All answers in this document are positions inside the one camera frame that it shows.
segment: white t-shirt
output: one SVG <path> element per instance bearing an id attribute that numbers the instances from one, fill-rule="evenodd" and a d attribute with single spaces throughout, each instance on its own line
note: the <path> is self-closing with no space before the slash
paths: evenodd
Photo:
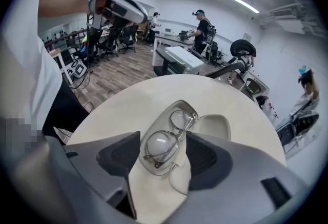
<path id="1" fill-rule="evenodd" d="M 150 29 L 156 31 L 157 24 L 158 24 L 157 17 L 153 16 L 150 19 Z"/>
<path id="2" fill-rule="evenodd" d="M 0 31 L 0 115 L 41 130 L 63 78 L 37 36 L 39 0 L 14 0 Z"/>
<path id="3" fill-rule="evenodd" d="M 293 116 L 295 113 L 297 113 L 302 107 L 308 104 L 308 106 L 303 111 L 310 111 L 315 110 L 319 103 L 319 97 L 316 99 L 313 99 L 313 93 L 311 94 L 302 94 L 299 100 L 296 102 L 296 104 L 293 106 L 292 111 L 290 112 L 290 115 Z"/>

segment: black rubber pad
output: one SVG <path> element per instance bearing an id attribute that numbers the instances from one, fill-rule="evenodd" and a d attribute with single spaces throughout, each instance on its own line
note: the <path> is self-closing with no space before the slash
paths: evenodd
<path id="1" fill-rule="evenodd" d="M 189 138 L 187 143 L 187 157 L 191 165 L 192 177 L 201 174 L 217 162 L 214 150 L 193 138 Z"/>
<path id="2" fill-rule="evenodd" d="M 279 209 L 282 205 L 284 205 L 288 200 L 290 200 L 291 196 L 287 192 L 287 190 L 282 186 L 282 184 L 278 181 L 277 178 L 267 178 L 261 180 L 261 183 L 270 196 L 273 204 L 276 209 Z"/>
<path id="3" fill-rule="evenodd" d="M 228 151 L 187 132 L 187 157 L 191 166 L 189 190 L 212 189 L 231 172 L 233 161 Z"/>
<path id="4" fill-rule="evenodd" d="M 127 177 L 140 153 L 140 132 L 103 148 L 97 155 L 98 164 L 109 174 Z"/>

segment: robotic arm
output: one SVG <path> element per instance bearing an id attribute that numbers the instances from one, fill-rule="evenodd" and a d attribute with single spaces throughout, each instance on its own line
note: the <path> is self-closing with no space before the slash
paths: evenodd
<path id="1" fill-rule="evenodd" d="M 135 0 L 106 0 L 104 8 L 98 8 L 97 1 L 89 0 L 89 9 L 93 16 L 93 23 L 88 23 L 90 27 L 99 29 L 102 17 L 105 17 L 115 27 L 123 28 L 128 23 L 144 23 L 148 14 L 145 8 Z"/>

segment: fluorescent light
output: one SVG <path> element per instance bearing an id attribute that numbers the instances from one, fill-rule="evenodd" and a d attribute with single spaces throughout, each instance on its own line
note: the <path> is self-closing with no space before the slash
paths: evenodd
<path id="1" fill-rule="evenodd" d="M 258 10 L 256 10 L 254 7 L 250 6 L 249 4 L 243 2 L 242 0 L 235 0 L 236 2 L 239 2 L 240 4 L 246 6 L 247 8 L 251 9 L 255 13 L 259 13 Z"/>

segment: black office chair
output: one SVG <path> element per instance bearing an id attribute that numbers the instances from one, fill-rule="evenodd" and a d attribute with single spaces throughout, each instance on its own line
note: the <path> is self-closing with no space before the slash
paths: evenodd
<path id="1" fill-rule="evenodd" d="M 99 66 L 99 57 L 98 50 L 94 51 L 94 47 L 97 48 L 102 30 L 93 29 L 91 30 L 88 40 L 89 40 L 89 52 L 88 52 L 88 65 L 95 64 Z"/>
<path id="2" fill-rule="evenodd" d="M 135 48 L 130 47 L 130 46 L 136 42 L 135 34 L 136 34 L 137 30 L 138 30 L 137 25 L 123 28 L 122 37 L 120 38 L 120 43 L 125 44 L 126 46 L 123 48 L 120 48 L 118 51 L 123 50 L 123 54 L 125 54 L 126 51 L 128 51 L 130 49 L 135 52 Z"/>
<path id="3" fill-rule="evenodd" d="M 98 48 L 104 50 L 105 52 L 101 55 L 101 57 L 107 56 L 107 61 L 109 61 L 110 54 L 116 54 L 118 57 L 118 52 L 115 52 L 115 49 L 118 47 L 117 38 L 121 33 L 122 29 L 120 28 L 111 28 L 109 31 L 109 35 L 106 40 L 100 44 L 98 44 Z"/>
<path id="4" fill-rule="evenodd" d="M 217 42 L 213 42 L 212 45 L 209 45 L 206 48 L 206 60 L 209 59 L 211 53 L 211 57 L 210 57 L 210 62 L 212 63 L 214 67 L 217 67 L 218 65 L 218 61 L 222 59 L 223 54 L 221 51 L 218 51 L 218 46 L 217 46 Z"/>

